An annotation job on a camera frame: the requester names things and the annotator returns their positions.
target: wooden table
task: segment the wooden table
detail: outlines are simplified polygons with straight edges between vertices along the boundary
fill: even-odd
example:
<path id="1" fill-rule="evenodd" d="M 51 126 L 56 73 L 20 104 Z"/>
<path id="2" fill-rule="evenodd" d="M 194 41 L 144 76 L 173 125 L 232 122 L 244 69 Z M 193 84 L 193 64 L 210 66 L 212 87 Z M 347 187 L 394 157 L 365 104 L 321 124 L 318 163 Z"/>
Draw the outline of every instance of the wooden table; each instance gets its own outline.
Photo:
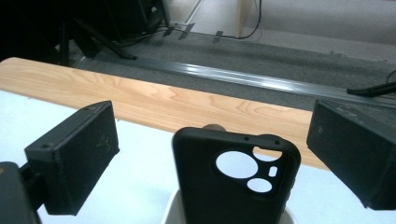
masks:
<path id="1" fill-rule="evenodd" d="M 305 142 L 309 111 L 18 58 L 0 63 L 0 90 L 73 108 L 111 100 L 118 119 L 172 133 L 217 123 L 229 132 L 276 134 L 300 149 L 303 164 L 327 169 Z"/>

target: gray carpet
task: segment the gray carpet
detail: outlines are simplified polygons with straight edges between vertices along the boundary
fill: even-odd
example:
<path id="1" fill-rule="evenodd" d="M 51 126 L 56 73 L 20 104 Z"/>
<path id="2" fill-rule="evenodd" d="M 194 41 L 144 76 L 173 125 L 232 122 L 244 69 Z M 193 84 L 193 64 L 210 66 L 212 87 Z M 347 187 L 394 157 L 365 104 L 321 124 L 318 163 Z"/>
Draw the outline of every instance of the gray carpet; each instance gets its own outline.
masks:
<path id="1" fill-rule="evenodd" d="M 174 31 L 169 36 L 153 35 L 123 49 L 143 58 L 191 63 L 351 89 L 383 84 L 386 76 L 396 69 L 396 64 L 351 59 L 332 53 L 321 54 L 230 39 L 221 39 L 220 42 L 213 44 L 212 37 L 202 35 L 188 35 L 187 38 L 178 40 L 180 35 L 181 32 L 178 31 Z M 109 59 L 113 62 L 122 60 L 107 48 L 103 48 L 95 60 L 84 59 L 74 66 L 120 77 L 304 110 L 312 110 L 316 100 L 314 97 L 294 93 L 108 63 Z"/>

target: black phone case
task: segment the black phone case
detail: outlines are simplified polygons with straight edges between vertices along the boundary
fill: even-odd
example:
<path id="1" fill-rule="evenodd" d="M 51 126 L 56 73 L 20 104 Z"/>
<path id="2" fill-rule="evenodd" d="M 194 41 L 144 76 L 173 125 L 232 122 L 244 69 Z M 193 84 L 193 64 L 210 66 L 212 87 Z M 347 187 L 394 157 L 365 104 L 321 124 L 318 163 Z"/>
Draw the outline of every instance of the black phone case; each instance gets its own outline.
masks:
<path id="1" fill-rule="evenodd" d="M 261 161 L 253 148 L 281 151 L 275 161 Z M 227 133 L 199 128 L 183 128 L 175 133 L 173 150 L 187 223 L 277 223 L 282 215 L 301 162 L 300 152 L 291 142 L 276 135 Z M 216 165 L 219 155 L 238 151 L 258 163 L 258 172 L 249 178 L 233 178 Z M 269 176 L 271 167 L 275 176 Z M 271 190 L 260 193 L 247 187 L 252 178 L 263 178 Z"/>

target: phone case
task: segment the phone case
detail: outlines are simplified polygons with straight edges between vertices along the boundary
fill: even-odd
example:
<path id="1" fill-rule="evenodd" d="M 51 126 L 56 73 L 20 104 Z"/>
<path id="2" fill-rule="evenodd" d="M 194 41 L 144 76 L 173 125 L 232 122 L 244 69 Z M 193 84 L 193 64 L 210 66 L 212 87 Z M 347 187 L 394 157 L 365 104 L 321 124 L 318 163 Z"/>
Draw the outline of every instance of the phone case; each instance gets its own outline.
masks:
<path id="1" fill-rule="evenodd" d="M 275 161 L 261 161 L 253 148 L 280 151 Z M 227 133 L 183 128 L 175 133 L 173 150 L 187 223 L 277 223 L 301 162 L 291 142 L 276 135 Z M 226 152 L 244 153 L 258 165 L 248 177 L 229 177 L 217 166 Z M 268 191 L 252 190 L 255 179 L 270 183 Z"/>

